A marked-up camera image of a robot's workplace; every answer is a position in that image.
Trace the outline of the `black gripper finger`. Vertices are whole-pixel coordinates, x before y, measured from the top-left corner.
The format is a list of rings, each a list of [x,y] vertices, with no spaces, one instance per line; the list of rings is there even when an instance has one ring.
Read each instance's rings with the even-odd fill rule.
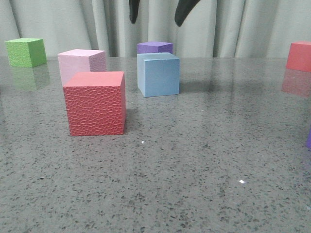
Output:
[[[178,27],[181,27],[185,19],[198,4],[200,0],[179,0],[175,11],[174,20]]]
[[[129,18],[132,24],[136,23],[138,17],[140,0],[129,0]]]

